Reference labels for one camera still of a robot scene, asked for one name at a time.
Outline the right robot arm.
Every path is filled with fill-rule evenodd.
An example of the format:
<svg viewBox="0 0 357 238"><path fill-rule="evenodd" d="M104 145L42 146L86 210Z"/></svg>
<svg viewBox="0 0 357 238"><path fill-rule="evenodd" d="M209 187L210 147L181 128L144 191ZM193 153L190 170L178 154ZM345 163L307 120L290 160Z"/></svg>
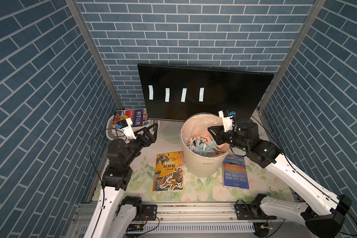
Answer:
<svg viewBox="0 0 357 238"><path fill-rule="evenodd" d="M209 127L208 131L218 145L227 143L243 150L252 162L276 175L303 199L287 202L260 193L250 203L254 217L276 216L294 221L319 238L334 238L340 232L351 199L327 190L287 159L281 149L260 139L256 123L247 120L233 125L231 120L225 120L222 126Z"/></svg>

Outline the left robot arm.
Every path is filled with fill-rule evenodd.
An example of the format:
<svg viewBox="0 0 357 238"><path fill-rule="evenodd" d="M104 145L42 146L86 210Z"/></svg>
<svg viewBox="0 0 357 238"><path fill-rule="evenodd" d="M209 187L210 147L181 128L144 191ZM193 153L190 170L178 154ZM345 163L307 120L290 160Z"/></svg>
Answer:
<svg viewBox="0 0 357 238"><path fill-rule="evenodd" d="M142 217L142 199L124 196L133 170L131 163L157 140L158 124L137 131L129 119L122 120L119 132L124 138L115 138L108 145L109 164L100 176L102 193L89 226L86 238L121 238L136 218Z"/></svg>

